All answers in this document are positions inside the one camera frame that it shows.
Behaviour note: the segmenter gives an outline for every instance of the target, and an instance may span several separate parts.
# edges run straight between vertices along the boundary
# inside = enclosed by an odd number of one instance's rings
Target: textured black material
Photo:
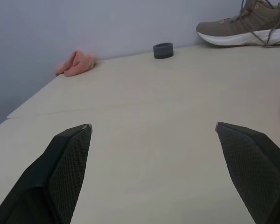
[[[218,123],[232,182],[256,224],[280,224],[280,149],[263,133]]]
[[[0,206],[0,224],[69,224],[82,187],[91,125],[56,135]]]
[[[154,58],[164,59],[174,55],[172,43],[160,43],[154,45]]]
[[[87,132],[74,136],[49,181],[49,193],[64,224],[69,224],[82,187],[90,139]]]

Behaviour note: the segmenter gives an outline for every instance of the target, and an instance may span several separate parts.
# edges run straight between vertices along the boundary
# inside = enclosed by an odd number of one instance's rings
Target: shoelace
[[[264,0],[272,9],[275,9],[274,6],[268,1],[268,0]],[[249,26],[249,24],[247,24],[244,20],[243,17],[246,16],[247,14],[251,13],[252,10],[251,9],[245,9],[244,8],[244,2],[245,0],[242,0],[242,5],[241,5],[241,10],[239,13],[239,16],[237,16],[235,19],[232,19],[231,22],[233,22],[234,20],[240,19],[241,23],[246,27],[246,29],[252,33],[258,40],[260,40],[263,44],[259,44],[260,46],[264,47],[264,48],[276,48],[276,47],[280,47],[280,44],[278,45],[269,45],[270,39],[272,37],[272,33],[278,28],[278,26],[280,25],[280,3],[278,4],[278,10],[279,10],[279,20],[277,22],[277,24],[270,30],[270,33],[268,35],[267,38],[267,42],[263,41],[253,30],[252,28]]]

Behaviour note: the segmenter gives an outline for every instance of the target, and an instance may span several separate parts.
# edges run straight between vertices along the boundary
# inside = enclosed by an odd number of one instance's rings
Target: table
[[[197,46],[167,62],[150,57],[60,76],[2,123],[0,202],[54,135],[92,123],[73,224],[253,224],[215,126],[246,126],[280,147],[280,48]]]
[[[175,49],[175,56],[164,60],[152,53],[106,60],[82,75],[58,76],[8,118],[192,100],[222,88],[247,91],[260,101],[279,100],[280,48],[198,45]]]
[[[280,146],[280,113],[279,103],[268,107],[245,98],[246,93],[237,101],[180,100],[9,119],[0,125],[0,202],[55,134],[92,123],[73,224],[253,224],[230,180],[215,125],[248,126]]]

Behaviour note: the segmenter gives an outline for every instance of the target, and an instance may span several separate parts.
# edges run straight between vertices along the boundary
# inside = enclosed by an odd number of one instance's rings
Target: white shoe sole
[[[271,30],[255,31],[255,34],[264,42],[267,42]],[[219,46],[237,46],[237,45],[253,45],[263,44],[252,33],[245,33],[233,36],[209,36],[197,32],[205,41]],[[275,30],[270,38],[269,45],[280,44],[280,29]]]

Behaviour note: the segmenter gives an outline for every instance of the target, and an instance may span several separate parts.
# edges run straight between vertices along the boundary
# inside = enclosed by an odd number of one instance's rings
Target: gray sneaker
[[[280,3],[247,0],[239,16],[216,22],[202,22],[197,33],[205,41],[221,46],[280,44]]]

